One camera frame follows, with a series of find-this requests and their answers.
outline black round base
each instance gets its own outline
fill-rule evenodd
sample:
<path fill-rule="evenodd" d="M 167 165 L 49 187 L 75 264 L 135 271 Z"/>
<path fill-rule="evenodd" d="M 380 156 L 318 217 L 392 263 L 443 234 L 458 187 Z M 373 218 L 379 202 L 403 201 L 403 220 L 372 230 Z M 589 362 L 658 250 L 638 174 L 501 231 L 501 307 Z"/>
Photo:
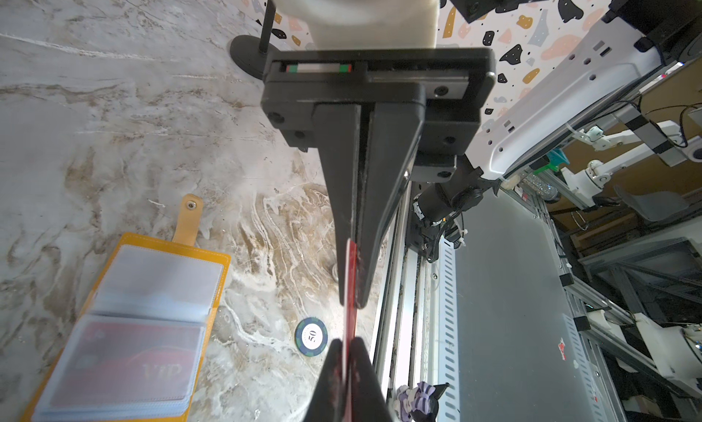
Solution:
<path fill-rule="evenodd" d="M 234 60 L 234 63 L 241 70 L 248 73 L 249 75 L 263 79 L 263 68 L 265 67 L 265 60 L 268 58 L 268 53 L 263 54 L 258 50 L 259 37 L 254 37 L 253 35 L 239 35 L 234 37 L 232 44 L 229 45 L 229 55 Z M 268 44 L 268 51 L 276 51 L 274 45 Z"/>

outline marble surface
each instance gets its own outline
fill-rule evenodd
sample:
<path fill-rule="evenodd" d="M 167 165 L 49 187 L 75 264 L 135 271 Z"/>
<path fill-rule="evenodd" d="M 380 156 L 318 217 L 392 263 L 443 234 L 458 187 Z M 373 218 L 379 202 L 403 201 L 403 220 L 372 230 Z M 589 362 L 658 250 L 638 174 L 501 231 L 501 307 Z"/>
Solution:
<path fill-rule="evenodd" d="M 120 235 L 170 239 L 186 193 L 206 202 L 197 245 L 233 257 L 189 419 L 304 416 L 324 355 L 301 355 L 295 326 L 342 331 L 333 224 L 317 154 L 285 144 L 228 57 L 258 28 L 223 0 L 0 0 L 2 420 L 22 414 Z"/>

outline red vip card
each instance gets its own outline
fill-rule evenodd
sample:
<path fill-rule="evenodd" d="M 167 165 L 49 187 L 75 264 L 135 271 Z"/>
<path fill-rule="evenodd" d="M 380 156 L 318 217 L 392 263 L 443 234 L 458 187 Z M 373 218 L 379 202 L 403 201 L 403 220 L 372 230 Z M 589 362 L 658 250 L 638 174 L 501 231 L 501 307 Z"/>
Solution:
<path fill-rule="evenodd" d="M 182 400 L 192 392 L 202 333 L 186 324 L 92 318 L 66 354 L 50 406 Z"/>

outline casino chip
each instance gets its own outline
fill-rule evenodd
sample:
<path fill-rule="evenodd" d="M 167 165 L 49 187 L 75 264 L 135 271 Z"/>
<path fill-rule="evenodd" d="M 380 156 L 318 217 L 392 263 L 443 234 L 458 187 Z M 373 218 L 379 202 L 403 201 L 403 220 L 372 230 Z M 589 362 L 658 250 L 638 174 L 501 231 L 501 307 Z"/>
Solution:
<path fill-rule="evenodd" d="M 308 317 L 295 328 L 295 344 L 304 356 L 316 357 L 327 347 L 327 327 L 316 317 Z"/>

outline black stand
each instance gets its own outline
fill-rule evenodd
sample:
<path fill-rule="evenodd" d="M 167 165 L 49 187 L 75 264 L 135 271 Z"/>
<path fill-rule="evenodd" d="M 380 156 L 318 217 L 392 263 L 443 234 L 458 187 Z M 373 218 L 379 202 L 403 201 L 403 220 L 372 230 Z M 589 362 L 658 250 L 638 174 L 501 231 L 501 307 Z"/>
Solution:
<path fill-rule="evenodd" d="M 241 67 L 241 70 L 259 80 L 263 79 L 263 68 L 268 58 L 268 49 L 271 47 L 273 50 L 278 50 L 275 46 L 269 44 L 274 18 L 275 4 L 273 0 L 268 0 L 263 18 L 261 37 L 238 35 L 234 37 L 232 44 L 229 46 L 229 55 L 234 60 L 234 63 Z"/>

